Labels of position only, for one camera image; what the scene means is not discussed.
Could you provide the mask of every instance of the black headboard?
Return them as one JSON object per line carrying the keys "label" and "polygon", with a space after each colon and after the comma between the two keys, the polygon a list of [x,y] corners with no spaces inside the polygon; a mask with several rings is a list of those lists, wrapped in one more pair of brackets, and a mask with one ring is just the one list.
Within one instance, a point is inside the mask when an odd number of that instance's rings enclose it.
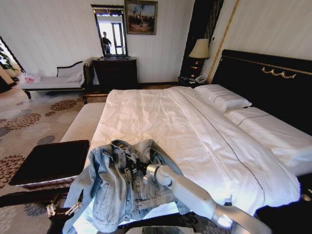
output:
{"label": "black headboard", "polygon": [[223,50],[212,84],[312,135],[312,61]]}

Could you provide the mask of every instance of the white duvet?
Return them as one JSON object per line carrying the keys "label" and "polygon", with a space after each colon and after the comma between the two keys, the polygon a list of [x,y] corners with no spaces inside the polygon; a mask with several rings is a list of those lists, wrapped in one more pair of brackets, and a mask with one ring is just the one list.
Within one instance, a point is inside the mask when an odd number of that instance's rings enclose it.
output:
{"label": "white duvet", "polygon": [[253,215],[262,206],[299,199],[297,178],[194,89],[113,90],[90,149],[148,138],[220,204],[230,201]]}

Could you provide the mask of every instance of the table lamp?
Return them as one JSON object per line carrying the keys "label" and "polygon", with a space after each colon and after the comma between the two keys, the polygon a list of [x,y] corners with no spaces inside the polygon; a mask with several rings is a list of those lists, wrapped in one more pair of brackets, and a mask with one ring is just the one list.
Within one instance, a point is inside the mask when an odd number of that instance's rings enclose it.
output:
{"label": "table lamp", "polygon": [[191,63],[190,77],[196,78],[200,75],[205,59],[209,58],[209,40],[197,39],[189,57],[195,58]]}

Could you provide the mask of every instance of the jacket pocket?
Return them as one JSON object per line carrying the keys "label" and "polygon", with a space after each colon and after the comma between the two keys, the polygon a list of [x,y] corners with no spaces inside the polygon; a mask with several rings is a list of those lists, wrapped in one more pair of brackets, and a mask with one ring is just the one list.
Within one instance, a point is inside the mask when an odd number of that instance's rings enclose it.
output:
{"label": "jacket pocket", "polygon": [[143,173],[141,171],[138,172],[139,176],[139,187],[140,187],[140,195],[142,200],[147,200],[150,198],[154,198],[159,196],[159,185],[157,181],[150,181],[148,184],[143,183]]}
{"label": "jacket pocket", "polygon": [[103,207],[103,205],[105,205],[105,200],[111,200],[109,197],[107,197],[109,194],[111,194],[109,189],[109,183],[107,182],[103,182],[102,185],[98,188],[93,204],[94,214],[99,215],[100,211],[109,209],[109,207]]}

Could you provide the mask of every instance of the person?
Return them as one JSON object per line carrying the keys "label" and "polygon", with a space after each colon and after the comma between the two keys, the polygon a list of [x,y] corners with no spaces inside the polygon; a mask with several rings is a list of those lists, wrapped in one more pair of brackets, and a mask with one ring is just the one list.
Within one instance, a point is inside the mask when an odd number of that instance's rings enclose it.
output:
{"label": "person", "polygon": [[106,32],[103,32],[104,37],[102,38],[102,42],[104,45],[104,51],[106,54],[111,53],[111,48],[110,46],[112,45],[111,41],[106,37]]}

